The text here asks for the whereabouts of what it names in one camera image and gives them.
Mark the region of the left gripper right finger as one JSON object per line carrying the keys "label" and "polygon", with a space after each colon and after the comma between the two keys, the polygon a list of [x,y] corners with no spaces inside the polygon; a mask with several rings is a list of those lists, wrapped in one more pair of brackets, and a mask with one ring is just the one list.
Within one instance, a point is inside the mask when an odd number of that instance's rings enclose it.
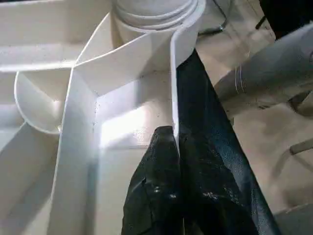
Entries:
{"label": "left gripper right finger", "polygon": [[179,138],[186,214],[204,235],[256,235],[231,171],[205,135]]}

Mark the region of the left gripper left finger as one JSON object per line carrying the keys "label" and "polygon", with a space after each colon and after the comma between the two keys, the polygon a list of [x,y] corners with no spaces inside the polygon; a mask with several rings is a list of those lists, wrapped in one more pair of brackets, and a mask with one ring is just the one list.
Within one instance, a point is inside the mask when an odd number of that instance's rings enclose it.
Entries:
{"label": "left gripper left finger", "polygon": [[123,235],[181,235],[179,154],[171,126],[155,129],[123,206]]}

